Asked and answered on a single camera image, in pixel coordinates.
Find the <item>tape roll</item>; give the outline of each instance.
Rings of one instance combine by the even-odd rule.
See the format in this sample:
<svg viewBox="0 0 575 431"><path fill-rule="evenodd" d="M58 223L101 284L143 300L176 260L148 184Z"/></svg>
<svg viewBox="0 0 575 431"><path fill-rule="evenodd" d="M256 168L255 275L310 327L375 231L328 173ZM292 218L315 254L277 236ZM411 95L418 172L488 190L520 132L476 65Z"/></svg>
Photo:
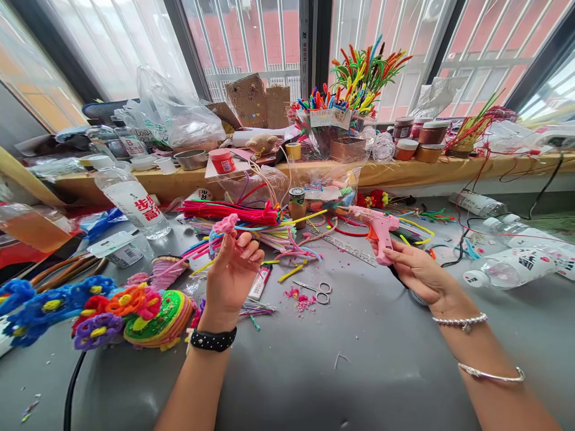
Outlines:
<svg viewBox="0 0 575 431"><path fill-rule="evenodd" d="M301 144L299 142L292 142L286 144L286 153L291 160L301 159Z"/></svg>

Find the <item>person's left hand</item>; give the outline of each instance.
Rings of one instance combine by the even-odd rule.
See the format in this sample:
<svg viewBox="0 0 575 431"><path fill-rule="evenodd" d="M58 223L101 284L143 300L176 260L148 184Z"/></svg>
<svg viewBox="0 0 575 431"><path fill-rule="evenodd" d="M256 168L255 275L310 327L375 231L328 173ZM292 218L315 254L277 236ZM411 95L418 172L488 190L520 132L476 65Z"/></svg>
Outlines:
<svg viewBox="0 0 575 431"><path fill-rule="evenodd" d="M239 238L237 235L233 230L223 237L220 251L208 271L200 331L219 333L234 329L241 306L264 260L264 251L258 249L257 241L251 241L251 233L244 232Z"/></svg>

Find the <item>silver bangle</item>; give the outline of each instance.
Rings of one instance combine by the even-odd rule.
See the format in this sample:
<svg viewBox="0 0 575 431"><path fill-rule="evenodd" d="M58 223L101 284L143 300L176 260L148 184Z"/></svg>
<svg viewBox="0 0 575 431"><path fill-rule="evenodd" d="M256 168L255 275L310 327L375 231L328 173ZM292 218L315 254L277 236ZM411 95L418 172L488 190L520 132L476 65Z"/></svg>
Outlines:
<svg viewBox="0 0 575 431"><path fill-rule="evenodd" d="M473 317L471 319L447 320L447 319L438 319L437 317L432 317L432 319L434 322L437 322L438 324L444 324L448 326L461 326L461 329L464 332L470 333L472 324L487 321L488 317L487 314L481 313L478 317Z"/></svg>
<svg viewBox="0 0 575 431"><path fill-rule="evenodd" d="M525 380L525 373L519 367L515 367L515 369L519 373L519 377L500 377L500 376L496 376L493 374L487 374L487 373L481 372L478 369L475 369L475 368L472 368L468 365L462 364L461 362L459 362L458 365L467 374L470 374L470 375L477 377L477 378L486 377L486 378L490 378L493 380L499 380L499 381L505 381L505 382L511 382L511 383L521 383L522 381Z"/></svg>

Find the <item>hand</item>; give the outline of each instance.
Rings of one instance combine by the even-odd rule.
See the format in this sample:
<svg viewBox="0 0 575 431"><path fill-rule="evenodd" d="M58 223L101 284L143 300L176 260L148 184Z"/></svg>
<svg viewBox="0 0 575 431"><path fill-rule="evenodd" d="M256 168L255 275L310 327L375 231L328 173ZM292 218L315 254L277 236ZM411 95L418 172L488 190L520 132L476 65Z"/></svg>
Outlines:
<svg viewBox="0 0 575 431"><path fill-rule="evenodd" d="M377 240L370 239L377 253ZM457 281L433 258L416 247L392 240L393 250L384 248L385 255L394 263L400 280L423 299L432 311L445 308L445 298L450 295L465 296Z"/></svg>
<svg viewBox="0 0 575 431"><path fill-rule="evenodd" d="M234 329L253 280L264 260L252 234L233 230L223 237L220 252L208 271L205 310L198 329L213 333Z"/></svg>

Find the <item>orange liquid bottle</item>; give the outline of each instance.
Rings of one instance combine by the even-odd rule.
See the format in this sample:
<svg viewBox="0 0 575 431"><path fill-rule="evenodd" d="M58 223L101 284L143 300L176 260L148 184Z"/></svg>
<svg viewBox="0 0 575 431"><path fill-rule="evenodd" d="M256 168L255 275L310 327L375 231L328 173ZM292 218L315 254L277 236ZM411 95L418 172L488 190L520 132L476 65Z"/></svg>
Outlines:
<svg viewBox="0 0 575 431"><path fill-rule="evenodd" d="M71 235L28 205L0 201L0 229L42 253L51 253L66 244Z"/></svg>

